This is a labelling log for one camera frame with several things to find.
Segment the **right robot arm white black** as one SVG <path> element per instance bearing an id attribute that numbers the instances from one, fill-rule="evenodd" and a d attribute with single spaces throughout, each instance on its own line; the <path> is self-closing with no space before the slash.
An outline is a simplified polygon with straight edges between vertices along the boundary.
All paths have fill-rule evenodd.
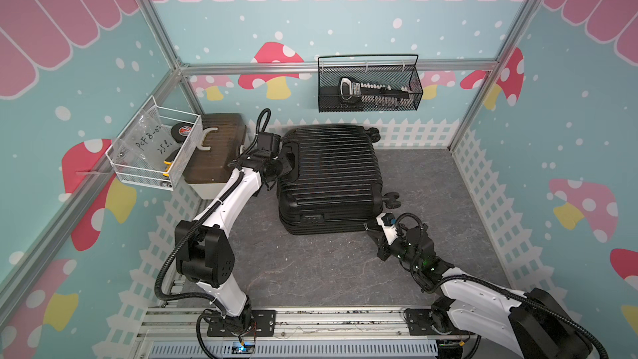
<path id="1" fill-rule="evenodd" d="M 501 287 L 437 256 L 427 224 L 416 215 L 382 213 L 364 226 L 380 259 L 398 259 L 422 292 L 437 295 L 430 309 L 435 332 L 470 332 L 521 358 L 588 358 L 593 352 L 609 356 L 550 293 Z"/>

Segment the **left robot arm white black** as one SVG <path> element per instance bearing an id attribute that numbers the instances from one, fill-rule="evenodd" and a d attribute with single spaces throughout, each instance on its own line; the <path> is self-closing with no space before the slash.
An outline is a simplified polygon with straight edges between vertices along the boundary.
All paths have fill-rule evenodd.
<path id="1" fill-rule="evenodd" d="M 271 188 L 278 177 L 292 170 L 289 160 L 279 155 L 281 136 L 267 131 L 271 115 L 268 108 L 260 112 L 254 140 L 229 164 L 232 173 L 222 192 L 194 220 L 176 226 L 174 249 L 160 268 L 154 285 L 156 297 L 164 302 L 182 299 L 211 302 L 214 309 L 205 312 L 203 319 L 210 322 L 217 315 L 223 329 L 238 336 L 253 327 L 252 306 L 233 275 L 235 256 L 229 235 L 249 200 L 263 186 Z M 165 292 L 164 278 L 171 266 L 202 290 Z"/>

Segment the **black hard-shell suitcase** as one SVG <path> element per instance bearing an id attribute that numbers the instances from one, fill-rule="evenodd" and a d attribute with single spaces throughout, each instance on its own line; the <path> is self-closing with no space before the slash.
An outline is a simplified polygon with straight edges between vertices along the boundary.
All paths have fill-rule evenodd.
<path id="1" fill-rule="evenodd" d="M 282 138 L 280 157 L 292 170 L 277 180 L 278 214 L 293 235 L 366 230 L 386 209 L 401 206 L 383 191 L 375 127 L 299 126 Z"/>

